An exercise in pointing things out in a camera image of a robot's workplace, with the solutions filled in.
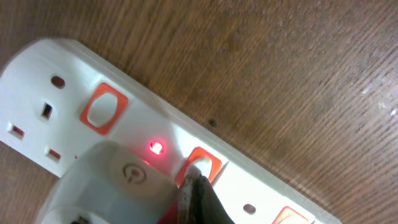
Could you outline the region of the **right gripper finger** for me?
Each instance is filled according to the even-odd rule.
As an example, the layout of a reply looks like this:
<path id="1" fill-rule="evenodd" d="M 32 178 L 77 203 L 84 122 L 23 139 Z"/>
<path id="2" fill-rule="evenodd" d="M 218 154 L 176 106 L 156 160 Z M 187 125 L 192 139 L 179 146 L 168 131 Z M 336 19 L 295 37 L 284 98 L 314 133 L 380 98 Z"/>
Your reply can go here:
<path id="1" fill-rule="evenodd" d="M 177 223 L 234 224 L 206 177 L 187 175 L 179 191 Z"/>

